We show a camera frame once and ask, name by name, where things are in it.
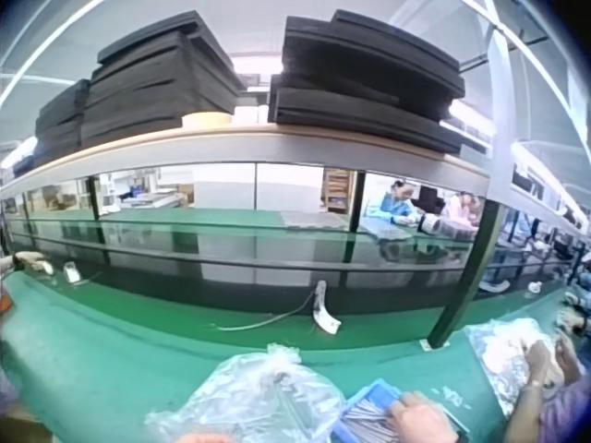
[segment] clear plastic bag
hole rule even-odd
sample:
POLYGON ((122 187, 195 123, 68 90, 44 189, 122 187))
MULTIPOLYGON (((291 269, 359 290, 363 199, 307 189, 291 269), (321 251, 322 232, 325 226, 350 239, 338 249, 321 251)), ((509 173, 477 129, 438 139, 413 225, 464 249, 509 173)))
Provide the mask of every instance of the clear plastic bag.
POLYGON ((325 443, 345 405, 328 379, 299 364, 297 350, 270 345, 267 353, 221 363, 175 413, 150 413, 146 425, 163 443, 215 433, 236 443, 325 443))
POLYGON ((487 374, 505 416, 511 415, 519 392, 529 377, 524 347, 528 349, 542 340, 552 353, 552 365, 546 382, 545 397, 551 397, 564 382, 563 374, 554 359, 554 344, 542 333, 532 318, 518 318, 464 328, 478 360, 487 374))

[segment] stack of foam sheets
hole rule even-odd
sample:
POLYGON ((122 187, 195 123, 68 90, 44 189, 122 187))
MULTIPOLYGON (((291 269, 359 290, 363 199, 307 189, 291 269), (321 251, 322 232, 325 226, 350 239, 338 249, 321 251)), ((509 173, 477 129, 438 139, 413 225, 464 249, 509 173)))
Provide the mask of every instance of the stack of foam sheets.
POLYGON ((199 14, 133 32, 99 52, 82 146, 180 127, 197 112, 233 114, 243 85, 199 14))
POLYGON ((269 119, 457 154, 464 138, 439 121, 464 95, 457 60, 403 30, 338 10, 330 22, 287 18, 269 119))
POLYGON ((35 167, 80 149, 82 115, 88 95, 89 81, 80 80, 42 107, 35 122, 35 167))

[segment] hand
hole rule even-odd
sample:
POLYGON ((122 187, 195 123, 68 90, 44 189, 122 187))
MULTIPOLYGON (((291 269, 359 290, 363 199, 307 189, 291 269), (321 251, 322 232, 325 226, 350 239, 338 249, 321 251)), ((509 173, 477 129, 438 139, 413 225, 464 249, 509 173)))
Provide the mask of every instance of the hand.
POLYGON ((536 380, 539 383, 544 383, 550 366, 551 355, 548 347, 542 340, 536 341, 525 352, 525 361, 529 366, 530 381, 536 380))
POLYGON ((213 434, 188 434, 176 443, 234 443, 230 437, 215 436, 213 434))
POLYGON ((585 325, 585 319, 572 309, 563 309, 558 314, 559 322, 564 325, 568 331, 576 328, 582 328, 585 325))
POLYGON ((579 305, 579 297, 573 293, 566 293, 564 295, 564 301, 569 305, 579 305))
POLYGON ((35 270, 43 270, 41 264, 45 260, 43 254, 39 252, 20 251, 16 253, 16 256, 24 265, 30 266, 35 270))
POLYGON ((390 412, 401 443, 454 443, 458 439, 441 408, 420 392, 404 394, 390 412))
POLYGON ((560 332, 560 337, 556 340, 556 363, 562 369, 564 374, 564 384, 570 385, 581 378, 579 362, 576 358, 573 341, 564 332, 560 332))

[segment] ceiling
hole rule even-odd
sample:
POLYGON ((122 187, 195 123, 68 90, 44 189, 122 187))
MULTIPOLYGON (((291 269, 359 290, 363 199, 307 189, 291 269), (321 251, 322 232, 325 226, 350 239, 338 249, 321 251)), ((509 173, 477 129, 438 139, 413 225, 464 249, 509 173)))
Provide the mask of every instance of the ceiling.
MULTIPOLYGON (((0 86, 3 88, 30 54, 47 36, 89 0, 43 0, 46 8, 32 22, 25 37, 6 59, 0 86)), ((12 42, 41 0, 16 2, 19 10, 4 17, 0 42, 12 42)), ((513 0, 496 0, 501 20, 525 42, 544 38, 544 32, 513 0)), ((285 18, 290 15, 330 19, 337 8, 351 10, 390 22, 434 43, 457 58, 463 67, 486 53, 482 22, 460 0, 104 0, 66 30, 27 71, 0 109, 0 159, 15 143, 30 137, 41 107, 66 88, 47 78, 88 78, 97 66, 96 54, 129 32, 155 21, 196 9, 205 19, 224 50, 231 56, 281 53, 285 18), (40 81, 36 77, 46 78, 40 81)), ((0 43, 4 57, 7 44, 0 43)), ((568 97, 566 63, 550 40, 531 50, 568 97)), ((580 203, 591 207, 591 166, 571 120, 554 94, 519 51, 511 52, 515 100, 518 112, 517 138, 537 155, 564 183, 580 203)), ((492 90, 489 65, 464 73, 464 101, 492 120, 492 90)))

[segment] blue box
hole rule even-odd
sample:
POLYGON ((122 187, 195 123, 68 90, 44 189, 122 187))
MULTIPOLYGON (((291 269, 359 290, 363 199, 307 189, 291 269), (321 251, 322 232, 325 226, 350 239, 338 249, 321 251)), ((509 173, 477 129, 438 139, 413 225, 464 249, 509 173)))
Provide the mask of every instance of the blue box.
MULTIPOLYGON (((371 385, 362 388, 356 395, 347 401, 341 416, 346 415, 362 400, 369 400, 386 412, 392 403, 401 396, 400 390, 386 383, 382 378, 378 378, 371 385)), ((339 420, 332 433, 337 436, 338 441, 343 443, 359 443, 359 440, 353 435, 349 428, 339 420)))

